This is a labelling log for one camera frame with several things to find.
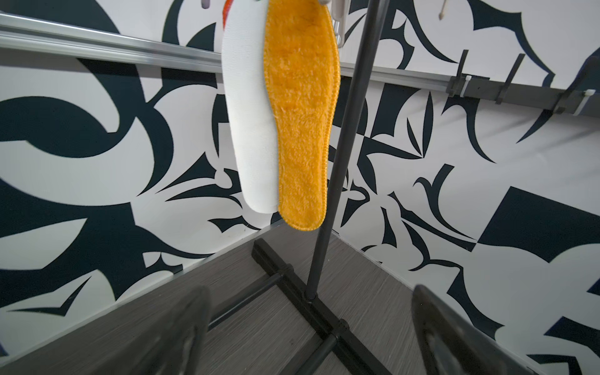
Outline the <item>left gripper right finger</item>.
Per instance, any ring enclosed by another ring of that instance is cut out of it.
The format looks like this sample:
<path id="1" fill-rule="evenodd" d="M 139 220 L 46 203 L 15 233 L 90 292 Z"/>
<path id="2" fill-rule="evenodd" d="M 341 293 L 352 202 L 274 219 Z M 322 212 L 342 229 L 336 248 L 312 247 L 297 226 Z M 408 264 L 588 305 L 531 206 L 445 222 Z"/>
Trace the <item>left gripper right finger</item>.
<path id="1" fill-rule="evenodd" d="M 412 293 L 412 321 L 428 374 L 533 374 L 426 286 Z"/>

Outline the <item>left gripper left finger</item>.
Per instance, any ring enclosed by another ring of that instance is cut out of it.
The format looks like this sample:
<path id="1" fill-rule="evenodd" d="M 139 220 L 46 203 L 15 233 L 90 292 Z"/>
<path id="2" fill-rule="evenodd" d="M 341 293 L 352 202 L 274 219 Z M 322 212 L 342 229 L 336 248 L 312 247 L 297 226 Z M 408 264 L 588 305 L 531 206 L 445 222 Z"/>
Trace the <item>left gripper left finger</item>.
<path id="1" fill-rule="evenodd" d="M 212 312 L 210 291 L 194 288 L 95 374 L 196 374 Z"/>

